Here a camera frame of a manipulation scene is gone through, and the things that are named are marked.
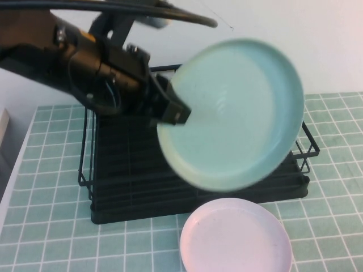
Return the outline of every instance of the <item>white grout line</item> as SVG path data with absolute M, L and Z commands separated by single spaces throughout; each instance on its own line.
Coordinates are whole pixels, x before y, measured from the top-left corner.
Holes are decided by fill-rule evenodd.
M 79 201 L 79 196 L 81 195 L 81 187 L 78 188 L 78 197 L 77 201 Z M 75 206 L 75 213 L 74 213 L 74 220 L 73 220 L 73 229 L 72 229 L 72 235 L 70 240 L 70 248 L 69 248 L 69 256 L 68 256 L 68 265 L 67 265 L 67 272 L 69 272 L 70 269 L 70 261 L 72 260 L 72 246 L 73 246 L 73 239 L 74 239 L 74 231 L 75 231 L 75 223 L 77 219 L 77 212 L 78 212 L 78 203 Z
M 50 118 L 49 119 L 52 119 L 53 108 L 54 108 L 54 106 L 52 107 L 52 110 L 50 112 Z M 48 122 L 47 132 L 49 130 L 49 125 L 50 125 L 50 121 Z M 43 145 L 41 146 L 40 156 L 42 156 L 42 154 L 43 154 L 45 141 L 46 141 L 46 137 L 44 137 Z M 25 212 L 24 221 L 23 221 L 23 225 L 22 225 L 22 230 L 20 231 L 20 236 L 19 236 L 19 240 L 18 240 L 18 245 L 16 247 L 16 252 L 15 252 L 15 257 L 14 257 L 14 263 L 13 263 L 11 272 L 14 272 L 15 264 L 16 264 L 16 259 L 18 258 L 18 253 L 19 253 L 19 248 L 20 248 L 20 241 L 21 241 L 22 236 L 23 236 L 23 232 L 24 232 L 24 228 L 25 228 L 25 223 L 26 223 L 26 220 L 27 220 L 28 212 L 29 212 L 29 205 L 30 205 L 30 201 L 32 199 L 33 189 L 34 189 L 34 186 L 35 186 L 35 179 L 36 179 L 36 176 L 37 176 L 37 173 L 38 173 L 38 170 L 39 170 L 39 165 L 40 165 L 40 160 L 38 161 L 38 164 L 37 164 L 37 167 L 36 167 L 36 173 L 34 175 L 34 182 L 33 182 L 33 185 L 32 185 L 32 190 L 30 192 L 30 196 L 29 196 L 28 207 L 27 207 L 27 210 Z
M 125 221 L 125 229 L 124 229 L 124 267 L 123 267 L 123 272 L 126 272 L 126 228 L 127 228 L 127 221 Z
M 69 114 L 69 119 L 68 119 L 68 125 L 67 125 L 67 132 L 66 132 L 66 140 L 67 141 L 67 137 L 68 137 L 68 130 L 69 130 L 69 126 L 70 126 L 70 120 L 71 120 L 71 115 L 72 115 L 72 111 L 73 111 L 73 106 L 70 108 L 70 114 Z M 59 164 L 59 173 L 58 173 L 58 177 L 57 177 L 57 182 L 56 182 L 56 187 L 58 187 L 58 183 L 59 183 L 59 179 L 61 176 L 61 168 L 62 168 L 62 163 L 63 163 L 63 157 L 64 157 L 64 152 L 66 150 L 66 145 L 63 146 L 63 151 L 62 151 L 62 157 L 61 157 L 61 162 Z M 52 206 L 50 207 L 50 216 L 49 216 L 49 222 L 48 222 L 48 226 L 47 226 L 47 231 L 45 233 L 45 240 L 47 240 L 48 238 L 48 233 L 49 233 L 49 229 L 50 229 L 50 222 L 52 220 L 52 214 L 53 214 L 53 208 L 54 208 L 54 203 L 56 201 L 56 195 L 57 195 L 57 189 L 54 190 L 53 193 L 53 201 L 52 201 Z M 43 247 L 43 252 L 41 255 L 41 262 L 40 262 L 40 267 L 39 267 L 39 272 L 41 272 L 41 269 L 43 268 L 43 262 L 44 262 L 44 256 L 45 256 L 45 247 L 47 245 L 47 242 L 44 243 L 44 247 Z

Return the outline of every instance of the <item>white edge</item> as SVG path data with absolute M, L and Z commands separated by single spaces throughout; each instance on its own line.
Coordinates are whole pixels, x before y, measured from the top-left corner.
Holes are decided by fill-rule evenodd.
M 22 147 L 20 149 L 18 158 L 16 159 L 14 168 L 12 169 L 11 176 L 9 178 L 9 181 L 7 183 L 7 186 L 6 186 L 6 189 L 5 189 L 5 192 L 4 192 L 4 195 L 3 195 L 1 203 L 0 203 L 0 230 L 2 230 L 2 227 L 4 225 L 4 221 L 5 221 L 5 217 L 6 217 L 6 213 L 7 213 L 7 208 L 9 207 L 9 203 L 10 203 L 12 190 L 14 189 L 16 177 L 18 176 L 19 168 L 20 168 L 20 165 L 21 165 L 22 160 L 23 160 L 25 149 L 27 147 L 27 143 L 28 143 L 28 139 L 29 139 L 29 135 L 30 135 L 30 130 L 31 130 L 31 127 L 32 127 L 33 122 L 34 122 L 35 114 L 36 114 L 36 110 L 35 110 L 35 112 L 33 114 L 33 118 L 32 118 L 32 121 L 31 121 L 31 123 L 29 125 L 28 132 L 27 132 L 27 134 L 26 134 L 26 136 L 24 138 L 23 145 L 22 145 Z

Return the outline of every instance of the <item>black dish rack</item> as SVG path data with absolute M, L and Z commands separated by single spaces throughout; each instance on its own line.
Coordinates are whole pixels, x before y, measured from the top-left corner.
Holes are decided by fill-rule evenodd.
M 155 67 L 152 71 L 175 71 L 178 67 Z M 85 110 L 78 183 L 88 189 L 91 220 L 95 224 L 190 213 L 203 203 L 222 197 L 262 203 L 307 195 L 307 158 L 317 156 L 320 150 L 304 122 L 302 128 L 310 141 L 305 152 L 296 141 L 297 154 L 291 151 L 270 176 L 231 193 L 196 189 L 177 176 L 161 152 L 156 128 L 149 123 L 146 118 L 104 117 L 95 113 L 89 118 Z M 85 162 L 86 142 L 90 145 L 89 168 Z

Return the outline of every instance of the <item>tile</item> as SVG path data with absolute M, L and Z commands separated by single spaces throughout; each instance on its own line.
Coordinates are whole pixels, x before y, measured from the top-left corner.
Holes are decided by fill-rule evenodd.
M 344 102 L 341 98 L 325 99 L 324 102 L 328 109 L 345 109 Z
M 36 112 L 35 117 L 34 117 L 34 122 L 49 121 L 51 113 L 52 113 L 51 110 L 45 110 L 45 111 L 42 110 L 42 111 Z
M 310 112 L 310 116 L 315 123 L 333 121 L 333 119 L 330 117 L 330 114 L 327 110 L 325 110 L 323 112 Z
M 329 207 L 324 199 L 302 200 L 307 217 L 330 215 Z
M 336 216 L 335 220 L 343 235 L 363 232 L 363 224 L 358 215 Z
M 69 109 L 72 105 L 55 105 L 54 109 Z
M 352 153 L 356 160 L 363 160 L 363 147 L 362 146 L 352 147 Z
M 286 232 L 290 239 L 312 238 L 310 226 L 306 219 L 283 221 Z
M 63 145 L 44 146 L 42 158 L 58 158 L 63 155 Z
M 73 202 L 77 201 L 78 198 L 78 187 L 58 187 L 56 191 L 55 203 L 61 202 Z
M 292 241 L 291 245 L 296 261 L 308 261 L 320 258 L 314 240 Z
M 305 106 L 308 111 L 321 111 L 326 109 L 323 100 L 307 100 L 305 101 Z
M 346 134 L 344 138 L 350 146 L 363 145 L 363 133 Z
M 322 261 L 298 263 L 299 272 L 326 272 Z
M 344 247 L 341 237 L 330 237 L 318 239 L 318 246 L 323 258 L 346 257 L 348 252 Z
M 124 235 L 101 236 L 99 243 L 99 256 L 124 254 Z
M 178 226 L 179 226 L 179 228 L 183 228 L 184 227 L 184 224 L 187 221 L 187 219 L 189 218 L 189 216 L 191 216 L 190 213 L 187 213 L 187 214 L 178 214 Z
M 28 209 L 26 223 L 45 222 L 49 220 L 52 205 L 32 206 Z
M 73 221 L 51 222 L 47 239 L 67 239 L 72 237 Z
M 360 97 L 344 97 L 343 100 L 348 108 L 363 107 L 363 100 Z
M 97 236 L 99 225 L 94 224 L 91 219 L 80 219 L 75 221 L 74 237 Z
M 342 134 L 360 132 L 359 127 L 354 121 L 339 122 L 336 123 L 336 126 L 338 127 L 338 129 Z
M 322 136 L 323 142 L 327 147 L 346 146 L 347 143 L 342 135 Z
M 84 120 L 70 120 L 69 130 L 83 130 L 85 125 Z
M 353 203 L 349 197 L 328 198 L 327 201 L 334 215 L 355 213 Z
M 47 134 L 45 139 L 46 145 L 60 145 L 66 141 L 66 132 L 55 132 Z
M 15 190 L 26 190 L 32 189 L 35 175 L 22 175 L 17 176 L 14 189 Z
M 80 156 L 77 157 L 64 157 L 62 161 L 61 170 L 78 170 L 79 169 Z
M 322 190 L 317 182 L 309 183 L 307 190 L 309 192 L 305 199 L 323 197 Z
M 179 272 L 179 252 L 154 253 L 154 272 Z
M 178 249 L 178 232 L 175 231 L 156 231 L 153 232 L 154 250 Z
M 24 225 L 20 242 L 44 241 L 47 234 L 48 223 Z
M 70 117 L 70 109 L 54 109 L 51 120 L 68 120 Z
M 268 210 L 271 214 L 273 214 L 274 217 L 280 220 L 280 216 L 278 214 L 277 206 L 275 203 L 261 203 L 259 204 L 261 207 Z
M 100 234 L 118 234 L 124 233 L 125 222 L 102 224 Z
M 357 207 L 358 212 L 363 213 L 363 195 L 352 196 L 353 202 Z
M 352 153 L 348 147 L 330 148 L 329 153 L 334 163 L 354 161 Z
M 68 262 L 50 262 L 43 264 L 41 272 L 67 272 Z
M 69 272 L 81 272 L 81 271 L 91 272 L 95 270 L 96 270 L 96 259 L 70 261 Z
M 30 192 L 30 190 L 12 191 L 9 206 L 28 206 Z
M 337 164 L 336 168 L 343 179 L 362 176 L 362 173 L 356 163 Z
M 46 133 L 48 130 L 48 122 L 33 123 L 30 133 Z
M 176 215 L 153 218 L 153 230 L 165 230 L 168 228 L 176 228 Z
M 76 203 L 54 204 L 52 220 L 74 219 Z
M 126 253 L 141 253 L 151 251 L 151 233 L 131 233 L 126 235 Z
M 10 224 L 22 224 L 24 222 L 25 213 L 27 212 L 27 208 L 8 208 L 4 225 Z
M 14 272 L 39 272 L 40 264 L 16 265 Z
M 52 189 L 34 189 L 30 205 L 51 204 L 53 203 L 55 188 Z
M 27 146 L 42 146 L 44 144 L 45 135 L 45 133 L 31 134 L 29 136 Z
M 348 195 L 348 192 L 345 189 L 343 182 L 341 180 L 324 181 L 320 182 L 320 185 L 326 197 L 337 197 L 339 195 L 340 196 Z
M 45 245 L 44 261 L 68 260 L 69 250 L 70 240 L 49 241 Z
M 126 256 L 125 268 L 127 272 L 151 272 L 151 254 Z
M 127 221 L 126 232 L 151 230 L 150 218 Z
M 325 261 L 328 272 L 354 272 L 354 267 L 350 259 Z
M 67 131 L 68 120 L 67 121 L 52 121 L 49 123 L 48 132 L 60 132 Z
M 57 179 L 58 173 L 39 173 L 35 177 L 34 188 L 55 187 Z
M 78 185 L 78 171 L 67 171 L 61 172 L 59 175 L 58 186 L 67 186 L 67 185 Z
M 333 217 L 311 218 L 310 225 L 315 237 L 339 235 Z
M 337 98 L 339 97 L 339 94 L 337 93 L 321 93 L 320 94 L 322 96 L 322 98 Z
M 40 262 L 43 255 L 43 247 L 44 243 L 20 244 L 16 263 Z
M 38 173 L 59 171 L 61 159 L 41 159 Z
M 78 204 L 77 219 L 90 218 L 90 216 L 91 216 L 90 205 L 91 205 L 91 201 L 80 202 Z
M 38 168 L 38 160 L 22 161 L 19 168 L 20 174 L 34 174 Z
M 316 94 L 305 95 L 305 99 L 306 100 L 309 100 L 309 99 L 320 99 L 320 95 L 316 95 Z
M 363 108 L 349 109 L 354 119 L 363 119 Z
M 0 245 L 0 265 L 12 265 L 15 259 L 17 245 Z
M 74 239 L 72 244 L 72 259 L 96 257 L 97 238 Z
M 1 230 L 0 244 L 17 243 L 20 238 L 22 226 L 4 226 Z
M 332 163 L 327 149 L 321 149 L 319 156 L 309 158 L 309 160 L 311 165 Z
M 64 149 L 65 156 L 79 156 L 81 154 L 81 143 L 67 143 Z
M 318 180 L 332 180 L 339 178 L 334 165 L 315 165 L 313 166 L 313 169 Z
M 342 93 L 337 93 L 338 95 L 340 95 L 341 97 L 350 97 L 350 96 L 359 96 L 358 92 L 342 92 Z
M 281 214 L 281 219 L 305 217 L 300 201 L 278 202 L 277 206 Z
M 321 136 L 323 135 L 337 135 L 339 131 L 334 123 L 316 124 L 316 128 Z
M 331 110 L 330 114 L 333 117 L 333 120 L 336 122 L 353 120 L 353 117 L 347 109 Z
M 68 131 L 66 143 L 80 143 L 83 138 L 83 131 Z
M 38 147 L 27 147 L 24 152 L 23 159 L 39 159 L 41 153 L 41 146 Z
M 356 265 L 358 271 L 363 271 L 363 257 L 353 258 L 353 262 Z
M 363 193 L 363 177 L 355 177 L 344 180 L 345 186 L 350 194 Z
M 72 109 L 71 119 L 76 118 L 84 118 L 85 117 L 85 109 L 84 108 L 75 108 Z
M 123 267 L 123 257 L 100 258 L 98 259 L 97 271 L 121 271 Z

